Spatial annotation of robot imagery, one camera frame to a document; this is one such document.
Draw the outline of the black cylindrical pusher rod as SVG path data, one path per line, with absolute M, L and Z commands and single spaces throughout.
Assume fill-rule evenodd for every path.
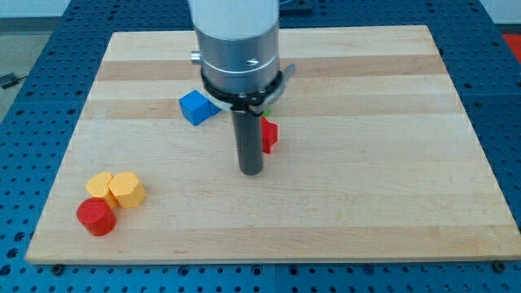
M 261 118 L 251 112 L 232 112 L 240 171 L 254 176 L 263 169 Z

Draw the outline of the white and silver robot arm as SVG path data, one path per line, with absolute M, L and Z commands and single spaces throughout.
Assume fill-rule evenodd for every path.
M 200 66 L 211 101 L 233 116 L 239 167 L 263 169 L 261 114 L 283 88 L 277 0 L 189 0 Z

